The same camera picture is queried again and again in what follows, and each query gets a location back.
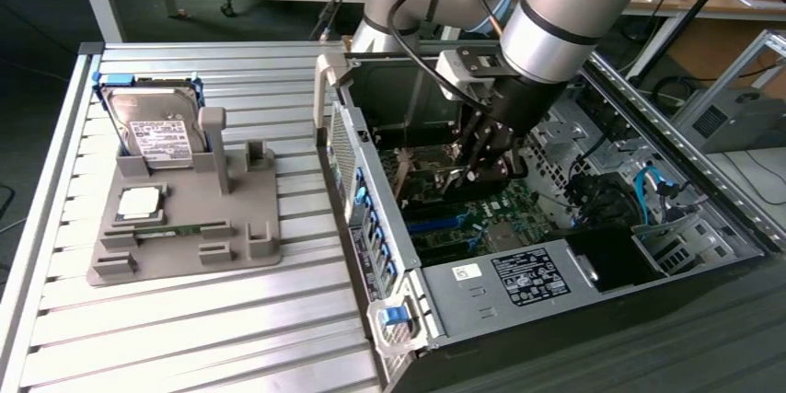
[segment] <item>floor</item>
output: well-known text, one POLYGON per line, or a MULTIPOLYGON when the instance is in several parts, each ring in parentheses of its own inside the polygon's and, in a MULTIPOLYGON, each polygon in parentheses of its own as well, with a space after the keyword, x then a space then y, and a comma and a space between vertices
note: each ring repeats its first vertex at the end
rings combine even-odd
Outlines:
MULTIPOLYGON (((189 16, 173 19, 165 15, 162 0, 116 0, 128 41, 305 40, 322 7, 317 3, 236 0, 238 16, 226 18, 221 4, 222 0, 177 0, 177 8, 189 16)), ((345 5, 333 37, 350 34, 360 19, 361 6, 345 5)), ((82 41, 100 40, 100 31, 86 0, 0 0, 0 23, 0 152, 10 160, 0 167, 0 183, 15 191, 0 220, 5 226, 26 215, 74 53, 82 41)), ((640 49, 619 30, 635 34, 645 23, 645 18, 623 17, 600 44, 600 52, 617 66, 627 64, 640 49)), ((424 31, 428 35, 433 36, 433 26, 424 31)), ((652 77, 675 70, 677 66, 665 60, 652 77)), ((0 204, 3 198, 0 191, 0 204)), ((11 263, 21 232, 18 225, 0 234, 0 267, 11 263)))

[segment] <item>motherboard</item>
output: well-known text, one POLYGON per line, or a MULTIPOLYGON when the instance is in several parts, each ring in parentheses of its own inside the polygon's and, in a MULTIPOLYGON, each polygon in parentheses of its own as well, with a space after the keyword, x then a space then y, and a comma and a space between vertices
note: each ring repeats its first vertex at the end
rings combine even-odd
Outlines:
MULTIPOLYGON (((390 187, 400 190, 400 159, 409 158, 421 172, 408 177, 408 191, 433 192, 425 171, 439 171, 449 146, 423 146, 378 151, 390 187)), ((481 200, 439 203, 412 208, 401 196, 398 207, 423 266, 463 260, 479 255, 536 244, 556 229, 536 203, 523 179, 509 181, 504 190, 481 200)))

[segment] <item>robotic arm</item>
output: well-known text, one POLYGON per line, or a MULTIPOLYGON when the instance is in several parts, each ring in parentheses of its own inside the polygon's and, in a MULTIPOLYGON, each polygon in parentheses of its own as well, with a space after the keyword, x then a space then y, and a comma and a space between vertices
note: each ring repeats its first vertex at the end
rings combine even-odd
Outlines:
MULTIPOLYGON (((504 14, 509 0, 485 1, 495 15, 504 14)), ((464 169, 445 181, 445 194, 467 180, 495 186, 523 173, 516 140, 541 120, 628 1, 519 0, 500 47, 441 52, 436 72, 427 69, 428 74, 447 99, 465 103, 453 143, 455 165, 464 169)), ((420 20, 491 31, 479 0, 405 0, 397 10, 396 3, 366 0, 353 52, 397 51, 398 42, 416 45, 420 20), (385 26, 390 23, 394 29, 385 26)))

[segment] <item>aluminum table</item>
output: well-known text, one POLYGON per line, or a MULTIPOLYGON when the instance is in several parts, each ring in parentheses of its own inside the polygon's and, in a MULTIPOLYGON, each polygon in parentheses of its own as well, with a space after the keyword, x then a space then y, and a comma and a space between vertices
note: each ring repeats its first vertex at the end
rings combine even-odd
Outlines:
POLYGON ((78 56, 0 306, 2 393, 378 391, 312 138, 314 61, 340 51, 337 42, 110 44, 78 56), (226 109, 226 149, 266 139, 280 264, 86 284, 117 146, 96 71, 198 73, 208 106, 226 109))

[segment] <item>slatted metal surface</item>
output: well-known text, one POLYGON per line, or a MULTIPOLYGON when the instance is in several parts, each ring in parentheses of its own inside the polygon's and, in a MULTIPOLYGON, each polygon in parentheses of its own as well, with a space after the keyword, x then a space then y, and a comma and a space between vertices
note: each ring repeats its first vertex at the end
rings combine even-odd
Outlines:
POLYGON ((26 300, 38 302, 38 314, 18 387, 37 393, 378 391, 312 139, 314 60, 338 51, 338 44, 309 42, 106 47, 102 73, 198 73, 208 106, 226 109, 229 149, 249 138, 269 141, 284 259, 256 270, 86 285, 116 151, 92 99, 78 155, 64 166, 61 226, 53 249, 41 251, 50 253, 42 293, 26 300))

